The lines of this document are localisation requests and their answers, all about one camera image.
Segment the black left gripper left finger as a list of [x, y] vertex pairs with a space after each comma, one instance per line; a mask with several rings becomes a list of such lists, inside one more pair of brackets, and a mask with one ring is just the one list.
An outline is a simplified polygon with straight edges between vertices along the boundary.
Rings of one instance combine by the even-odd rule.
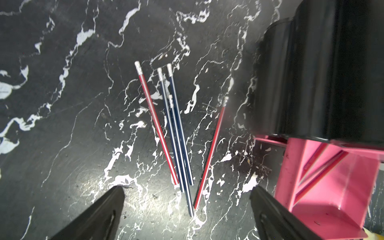
[[114, 186], [52, 240], [114, 240], [123, 211], [123, 187]]

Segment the red pencil group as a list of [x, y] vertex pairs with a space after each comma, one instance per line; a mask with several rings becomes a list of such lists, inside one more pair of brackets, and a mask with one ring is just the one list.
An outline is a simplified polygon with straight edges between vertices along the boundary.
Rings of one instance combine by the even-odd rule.
[[338, 152], [315, 178], [313, 178], [297, 195], [294, 201], [296, 205], [312, 188], [314, 188], [327, 174], [329, 174], [349, 153], [345, 151]]

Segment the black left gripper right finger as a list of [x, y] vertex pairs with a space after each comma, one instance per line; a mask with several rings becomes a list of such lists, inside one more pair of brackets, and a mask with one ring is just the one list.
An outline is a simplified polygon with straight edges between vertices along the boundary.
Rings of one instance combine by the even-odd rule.
[[264, 188], [254, 187], [250, 200], [261, 240], [320, 239]]

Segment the pink drawer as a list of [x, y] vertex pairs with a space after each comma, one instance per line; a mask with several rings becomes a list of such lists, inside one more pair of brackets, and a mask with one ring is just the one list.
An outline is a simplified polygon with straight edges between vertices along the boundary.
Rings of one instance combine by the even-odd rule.
[[[384, 161], [383, 149], [326, 143], [327, 148], [301, 180], [304, 165], [322, 142], [257, 136], [257, 141], [285, 148], [275, 199], [324, 240], [367, 239], [363, 225]], [[349, 154], [296, 205], [296, 195], [340, 151]]]

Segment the dark blue pencil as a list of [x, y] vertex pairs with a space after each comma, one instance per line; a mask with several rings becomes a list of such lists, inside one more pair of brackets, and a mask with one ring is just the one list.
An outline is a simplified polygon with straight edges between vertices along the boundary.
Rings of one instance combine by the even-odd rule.
[[180, 190], [182, 193], [184, 193], [185, 192], [185, 185], [184, 185], [181, 166], [180, 166], [179, 151], [178, 151], [178, 146], [177, 146], [176, 139], [175, 139], [175, 130], [174, 130], [174, 125], [173, 125], [173, 119], [171, 117], [170, 104], [169, 104], [169, 100], [168, 100], [168, 94], [167, 94], [167, 90], [166, 90], [164, 75], [163, 75], [161, 68], [157, 68], [157, 71], [158, 71], [158, 75], [159, 75], [160, 84], [162, 87], [162, 95], [163, 95], [163, 99], [164, 99], [164, 103], [165, 103], [165, 111], [166, 111], [169, 130], [170, 130], [170, 134], [171, 134], [170, 138], [171, 138], [171, 143], [172, 143], [172, 148], [173, 148], [173, 153], [174, 153], [174, 159], [175, 159], [177, 174], [178, 174], [178, 178], [179, 178]]
[[192, 204], [192, 200], [191, 200], [191, 193], [190, 193], [190, 188], [189, 188], [189, 183], [188, 183], [188, 177], [187, 177], [185, 162], [183, 159], [183, 152], [182, 152], [182, 146], [181, 146], [181, 141], [180, 141], [179, 128], [177, 125], [176, 111], [175, 111], [173, 96], [169, 95], [168, 100], [170, 103], [171, 117], [173, 119], [173, 127], [174, 127], [175, 133], [176, 133], [175, 138], [176, 138], [176, 144], [177, 144], [177, 148], [178, 148], [179, 164], [181, 167], [182, 183], [183, 183], [184, 191], [186, 194], [189, 215], [191, 216], [191, 218], [193, 218], [195, 216], [195, 213], [194, 213], [194, 208], [193, 208], [193, 204]]
[[186, 145], [186, 140], [185, 140], [183, 123], [182, 123], [182, 119], [181, 119], [178, 97], [177, 97], [177, 92], [176, 92], [176, 86], [175, 86], [175, 81], [174, 81], [174, 69], [173, 69], [171, 64], [167, 64], [167, 70], [168, 70], [168, 74], [169, 74], [169, 81], [171, 84], [171, 93], [172, 93], [173, 99], [174, 99], [173, 101], [174, 101], [174, 105], [175, 105], [176, 119], [177, 119], [176, 122], [177, 122], [178, 129], [179, 129], [178, 130], [179, 139], [181, 141], [181, 149], [182, 149], [183, 160], [185, 163], [185, 169], [187, 172], [187, 179], [188, 179], [188, 183], [191, 186], [193, 186], [194, 180], [193, 180], [190, 160], [189, 160], [189, 156], [188, 156], [188, 150], [187, 150], [187, 145]]

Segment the black drawer cabinet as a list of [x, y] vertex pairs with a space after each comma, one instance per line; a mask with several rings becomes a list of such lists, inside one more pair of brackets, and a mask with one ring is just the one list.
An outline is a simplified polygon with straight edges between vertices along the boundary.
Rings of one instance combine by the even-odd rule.
[[255, 134], [383, 148], [383, 1], [302, 1], [259, 51]]

